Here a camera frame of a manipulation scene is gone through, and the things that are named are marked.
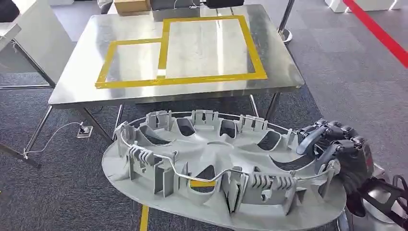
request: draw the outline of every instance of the metal pole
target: metal pole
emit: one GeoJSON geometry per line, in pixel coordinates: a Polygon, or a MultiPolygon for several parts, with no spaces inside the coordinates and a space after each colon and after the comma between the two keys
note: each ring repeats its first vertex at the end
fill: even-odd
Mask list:
{"type": "Polygon", "coordinates": [[[280,36],[282,36],[283,30],[285,29],[286,23],[288,22],[288,18],[291,13],[293,4],[294,4],[294,0],[289,0],[288,6],[286,7],[285,13],[283,14],[282,20],[278,27],[278,33],[280,36]]]}
{"type": "Polygon", "coordinates": [[[119,126],[120,119],[122,118],[122,113],[123,113],[123,107],[124,107],[124,106],[125,106],[124,104],[121,104],[121,105],[119,106],[119,112],[117,113],[117,118],[116,118],[114,133],[113,133],[113,135],[112,135],[112,140],[116,140],[115,129],[117,128],[117,126],[119,126]]]}
{"type": "Polygon", "coordinates": [[[254,96],[252,94],[249,95],[249,101],[251,101],[252,110],[254,111],[254,115],[259,117],[258,110],[256,108],[254,96]]]}
{"type": "Polygon", "coordinates": [[[265,120],[269,120],[269,119],[273,116],[273,114],[275,113],[276,108],[277,108],[278,105],[279,105],[279,97],[280,97],[280,95],[281,95],[280,92],[277,92],[277,93],[273,94],[273,96],[272,96],[272,101],[270,102],[270,105],[269,105],[267,114],[266,114],[266,116],[265,116],[265,120]]]}
{"type": "Polygon", "coordinates": [[[27,90],[27,89],[50,89],[50,85],[20,85],[20,86],[0,86],[0,90],[27,90]]]}
{"type": "Polygon", "coordinates": [[[95,130],[110,144],[113,140],[108,135],[108,133],[100,126],[100,124],[95,120],[95,118],[89,113],[86,108],[78,108],[78,111],[94,126],[95,130]]]}
{"type": "Polygon", "coordinates": [[[11,148],[7,147],[6,145],[4,145],[2,143],[0,143],[0,151],[4,151],[6,154],[8,154],[8,155],[10,155],[10,156],[12,156],[14,158],[17,158],[19,160],[22,160],[23,162],[25,162],[25,163],[27,163],[29,165],[32,165],[32,166],[34,166],[36,168],[41,167],[41,164],[37,163],[35,160],[30,159],[30,158],[25,159],[24,156],[21,153],[19,153],[18,151],[14,150],[14,149],[11,149],[11,148]]]}
{"type": "Polygon", "coordinates": [[[31,148],[33,147],[35,141],[37,140],[37,137],[39,133],[41,132],[42,128],[44,127],[45,122],[47,121],[48,117],[50,116],[50,113],[52,111],[52,106],[48,106],[47,112],[43,116],[40,124],[37,126],[36,131],[34,132],[33,136],[31,137],[30,141],[27,144],[27,147],[25,147],[25,151],[29,152],[31,148]]]}
{"type": "Polygon", "coordinates": [[[286,7],[285,13],[283,14],[283,17],[282,17],[282,21],[280,22],[279,27],[278,27],[278,34],[281,38],[284,37],[282,40],[283,40],[283,43],[285,44],[288,44],[292,40],[292,37],[293,37],[292,33],[289,30],[285,29],[285,26],[286,26],[286,23],[288,22],[288,18],[291,13],[293,4],[294,4],[294,0],[289,0],[288,6],[286,7]]]}

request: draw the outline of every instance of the black chair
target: black chair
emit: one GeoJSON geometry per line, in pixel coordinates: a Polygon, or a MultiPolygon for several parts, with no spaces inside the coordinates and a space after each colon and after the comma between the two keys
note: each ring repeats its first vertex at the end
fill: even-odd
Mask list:
{"type": "Polygon", "coordinates": [[[11,23],[19,14],[12,0],[0,0],[0,23],[11,23]]]}
{"type": "Polygon", "coordinates": [[[232,6],[242,6],[244,0],[206,0],[205,4],[209,8],[222,8],[232,6]]]}

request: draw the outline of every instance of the table top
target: table top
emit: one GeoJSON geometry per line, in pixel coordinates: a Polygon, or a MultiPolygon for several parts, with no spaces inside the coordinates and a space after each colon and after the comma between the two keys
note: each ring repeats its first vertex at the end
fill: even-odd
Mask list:
{"type": "MultiPolygon", "coordinates": [[[[160,43],[117,46],[106,81],[154,79],[160,43]]],[[[239,24],[228,20],[172,23],[166,78],[233,75],[254,72],[254,62],[239,24]]],[[[114,105],[242,96],[290,91],[304,81],[275,26],[261,5],[208,9],[175,9],[90,18],[49,104],[56,108],[114,105]],[[163,20],[243,15],[267,79],[98,89],[95,86],[112,41],[162,37],[163,20]]]]}

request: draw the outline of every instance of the metal table leg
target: metal table leg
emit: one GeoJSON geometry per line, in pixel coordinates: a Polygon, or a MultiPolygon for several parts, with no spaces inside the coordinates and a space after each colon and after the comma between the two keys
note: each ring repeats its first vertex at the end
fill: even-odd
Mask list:
{"type": "Polygon", "coordinates": [[[256,104],[255,104],[255,100],[254,100],[254,96],[252,94],[249,95],[249,101],[251,101],[251,106],[252,106],[252,110],[254,111],[254,115],[256,117],[259,117],[258,110],[256,108],[256,104]]]}
{"type": "Polygon", "coordinates": [[[36,131],[34,132],[33,136],[31,137],[30,141],[27,144],[27,147],[25,147],[25,151],[29,152],[31,148],[33,147],[35,141],[37,140],[37,137],[39,133],[42,130],[42,127],[44,127],[45,122],[47,121],[48,117],[50,116],[52,111],[52,106],[48,106],[47,112],[45,113],[44,117],[42,118],[40,124],[37,126],[36,131]]]}
{"type": "Polygon", "coordinates": [[[20,86],[0,86],[0,90],[27,90],[27,89],[50,89],[50,85],[20,85],[20,86]]]}
{"type": "Polygon", "coordinates": [[[95,130],[106,140],[108,143],[113,143],[112,138],[108,133],[100,126],[100,124],[95,120],[95,118],[89,113],[86,108],[79,108],[78,111],[92,124],[95,130]]]}
{"type": "Polygon", "coordinates": [[[22,161],[24,161],[25,163],[27,163],[27,164],[29,164],[29,165],[32,165],[32,166],[34,166],[34,167],[36,167],[36,168],[40,168],[40,167],[41,167],[41,164],[37,163],[37,162],[34,161],[33,159],[25,159],[24,156],[23,156],[21,153],[19,153],[18,151],[13,150],[13,149],[7,147],[6,145],[4,145],[4,144],[2,144],[2,143],[0,143],[0,151],[3,151],[3,152],[5,152],[6,154],[8,154],[8,155],[10,155],[10,156],[12,156],[12,157],[15,157],[15,158],[17,158],[17,159],[19,159],[19,160],[22,160],[22,161]]]}
{"type": "Polygon", "coordinates": [[[277,92],[277,93],[273,94],[273,96],[272,96],[272,101],[270,102],[270,105],[269,105],[267,114],[266,114],[266,116],[265,116],[265,120],[271,119],[271,117],[272,117],[273,114],[275,113],[276,108],[277,108],[278,105],[279,105],[279,97],[280,97],[280,95],[281,95],[280,92],[277,92]]]}
{"type": "MultiPolygon", "coordinates": [[[[117,126],[119,126],[119,124],[120,124],[120,119],[122,118],[122,113],[123,113],[123,107],[124,107],[124,106],[125,106],[124,104],[121,104],[121,105],[119,106],[119,112],[117,113],[117,118],[116,118],[116,122],[115,122],[115,129],[116,129],[117,126]]],[[[114,133],[113,133],[113,135],[112,135],[112,140],[116,140],[115,130],[114,130],[114,133]]]]}

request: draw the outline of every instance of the cardboard box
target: cardboard box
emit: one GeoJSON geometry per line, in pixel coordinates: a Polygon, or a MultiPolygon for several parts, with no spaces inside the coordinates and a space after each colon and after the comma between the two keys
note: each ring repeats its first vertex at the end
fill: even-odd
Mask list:
{"type": "Polygon", "coordinates": [[[150,11],[150,0],[114,0],[118,14],[150,11]]]}

